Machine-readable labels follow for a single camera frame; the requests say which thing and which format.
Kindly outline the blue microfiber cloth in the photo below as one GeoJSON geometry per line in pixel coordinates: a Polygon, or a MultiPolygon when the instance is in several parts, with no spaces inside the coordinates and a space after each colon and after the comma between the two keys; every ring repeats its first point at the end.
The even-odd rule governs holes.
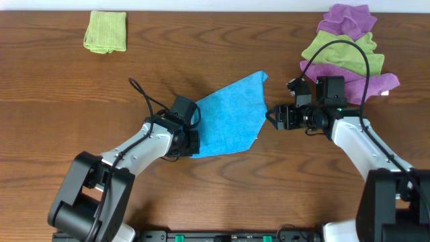
{"type": "Polygon", "coordinates": [[[248,151],[266,121],[264,83],[268,75],[257,71],[197,101],[200,112],[200,152],[194,159],[248,151]]]}

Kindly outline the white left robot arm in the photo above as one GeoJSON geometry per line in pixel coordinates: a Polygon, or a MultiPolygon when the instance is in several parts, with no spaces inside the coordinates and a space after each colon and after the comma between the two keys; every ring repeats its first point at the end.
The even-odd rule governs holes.
{"type": "Polygon", "coordinates": [[[151,112],[140,130],[100,155],[86,151],[71,163],[48,213],[48,224],[78,241],[135,241],[136,231],[123,222],[134,180],[153,161],[191,157],[200,140],[194,114],[198,105],[176,98],[166,110],[151,112]]]}

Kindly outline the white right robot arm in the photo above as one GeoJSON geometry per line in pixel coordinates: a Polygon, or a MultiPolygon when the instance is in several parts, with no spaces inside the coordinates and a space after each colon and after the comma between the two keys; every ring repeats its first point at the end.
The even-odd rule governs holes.
{"type": "Polygon", "coordinates": [[[341,76],[319,77],[316,97],[304,79],[287,84],[292,104],[266,118],[278,130],[325,135],[340,147],[365,180],[355,218],[327,223],[309,241],[428,241],[429,171],[415,169],[374,132],[360,108],[350,108],[341,76]]]}

